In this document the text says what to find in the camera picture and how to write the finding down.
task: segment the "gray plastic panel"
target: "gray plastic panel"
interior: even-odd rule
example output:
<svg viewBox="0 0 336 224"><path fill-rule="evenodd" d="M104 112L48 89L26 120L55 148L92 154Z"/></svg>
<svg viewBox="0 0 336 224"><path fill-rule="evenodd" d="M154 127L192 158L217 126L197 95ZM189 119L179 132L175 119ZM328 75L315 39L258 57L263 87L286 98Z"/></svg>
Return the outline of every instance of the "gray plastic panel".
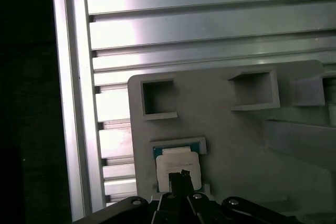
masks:
<svg viewBox="0 0 336 224"><path fill-rule="evenodd" d="M336 171L336 127L266 121L264 128L268 148Z"/></svg>
<svg viewBox="0 0 336 224"><path fill-rule="evenodd" d="M205 137L207 155L200 156L202 182L210 184L218 202L232 195L254 202L272 202L285 197L295 201L299 211L303 212L325 211L333 207L331 178L324 168L268 150L263 138L263 120L326 123L328 115L322 108L289 107L293 100L288 92L291 82L321 75L322 64L303 61L264 65L263 68L276 73L280 108L232 111L236 99L230 79L244 72L260 70L260 66L144 74L129 80L139 196L150 200L156 193L155 161L148 155L148 148L157 141L169 145L170 140ZM173 79L173 102L178 117L145 120L141 85L164 79ZM325 203L319 205L312 198L323 199Z"/></svg>

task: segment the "screw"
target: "screw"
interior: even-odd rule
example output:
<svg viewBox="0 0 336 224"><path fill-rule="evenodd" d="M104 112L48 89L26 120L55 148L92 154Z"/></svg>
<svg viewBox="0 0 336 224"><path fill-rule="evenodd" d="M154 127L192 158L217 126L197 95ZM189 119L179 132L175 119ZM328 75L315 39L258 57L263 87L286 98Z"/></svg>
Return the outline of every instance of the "screw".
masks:
<svg viewBox="0 0 336 224"><path fill-rule="evenodd" d="M239 204L238 200L236 200L236 199L231 199L231 200L229 200L229 203L230 203L231 205L233 205L233 206Z"/></svg>
<svg viewBox="0 0 336 224"><path fill-rule="evenodd" d="M138 199L134 200L132 202L133 205L140 205L141 204L141 201L139 201Z"/></svg>
<svg viewBox="0 0 336 224"><path fill-rule="evenodd" d="M202 197L202 194L194 194L193 196L195 199L200 199Z"/></svg>

